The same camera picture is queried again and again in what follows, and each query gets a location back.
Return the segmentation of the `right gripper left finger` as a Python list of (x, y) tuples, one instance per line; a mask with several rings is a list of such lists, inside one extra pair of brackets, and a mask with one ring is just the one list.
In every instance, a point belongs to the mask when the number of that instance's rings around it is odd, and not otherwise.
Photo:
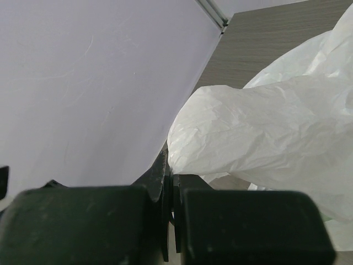
[(131, 185), (19, 193), (1, 216), (2, 264), (163, 264), (169, 258), (167, 152)]

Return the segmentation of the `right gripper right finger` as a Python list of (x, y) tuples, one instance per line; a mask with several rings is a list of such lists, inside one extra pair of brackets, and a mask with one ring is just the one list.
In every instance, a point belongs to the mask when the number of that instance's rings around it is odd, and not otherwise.
[(294, 191), (216, 190), (173, 176), (182, 264), (333, 264), (336, 252), (313, 200)]

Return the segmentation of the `white plastic bag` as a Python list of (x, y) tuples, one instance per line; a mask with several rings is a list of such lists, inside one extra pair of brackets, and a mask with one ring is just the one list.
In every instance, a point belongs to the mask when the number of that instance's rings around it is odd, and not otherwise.
[(197, 89), (168, 133), (176, 174), (227, 173), (352, 219), (352, 8), (242, 89)]

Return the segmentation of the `aluminium corner profile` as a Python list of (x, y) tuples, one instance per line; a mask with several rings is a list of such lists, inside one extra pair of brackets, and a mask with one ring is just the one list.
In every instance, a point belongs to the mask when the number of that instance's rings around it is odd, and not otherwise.
[(228, 26), (229, 19), (217, 6), (213, 0), (196, 0), (199, 6), (204, 10), (204, 12), (211, 18), (211, 20), (223, 30)]

